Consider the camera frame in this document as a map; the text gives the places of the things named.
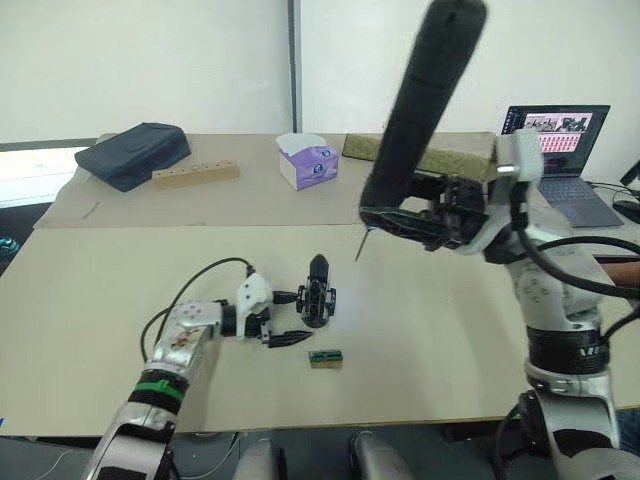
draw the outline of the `green band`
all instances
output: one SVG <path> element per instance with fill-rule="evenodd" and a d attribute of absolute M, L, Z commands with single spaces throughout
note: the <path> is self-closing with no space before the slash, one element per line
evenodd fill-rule
<path fill-rule="evenodd" d="M 153 392 L 164 393 L 175 398 L 179 402 L 184 398 L 184 393 L 170 386 L 168 380 L 160 380 L 156 383 L 139 383 L 136 385 L 134 390 L 151 390 Z"/>

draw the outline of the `laptop screen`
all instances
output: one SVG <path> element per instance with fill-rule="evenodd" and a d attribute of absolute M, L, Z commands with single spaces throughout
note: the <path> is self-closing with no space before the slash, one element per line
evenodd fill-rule
<path fill-rule="evenodd" d="M 600 133 L 608 105 L 509 107 L 502 133 L 520 128 L 539 132 L 545 177 L 577 177 Z"/>

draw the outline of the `laptop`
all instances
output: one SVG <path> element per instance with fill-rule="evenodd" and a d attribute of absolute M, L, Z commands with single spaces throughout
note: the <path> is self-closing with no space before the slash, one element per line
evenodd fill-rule
<path fill-rule="evenodd" d="M 509 107 L 502 133 L 520 128 L 539 132 L 544 174 L 538 189 L 575 227 L 622 225 L 614 211 L 580 178 L 609 105 Z"/>

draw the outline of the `laptop keyboard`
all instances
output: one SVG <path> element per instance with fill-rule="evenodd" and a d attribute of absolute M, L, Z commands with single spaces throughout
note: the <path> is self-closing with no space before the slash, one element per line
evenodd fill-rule
<path fill-rule="evenodd" d="M 550 203 L 599 198 L 593 189 L 580 179 L 543 180 L 540 182 L 539 190 Z"/>

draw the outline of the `black bag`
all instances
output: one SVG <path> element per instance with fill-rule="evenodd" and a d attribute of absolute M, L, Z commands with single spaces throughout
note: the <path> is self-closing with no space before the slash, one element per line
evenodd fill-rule
<path fill-rule="evenodd" d="M 168 168 L 190 154 L 181 128 L 141 123 L 75 157 L 85 170 L 121 192 L 128 192 L 149 180 L 154 170 Z"/>

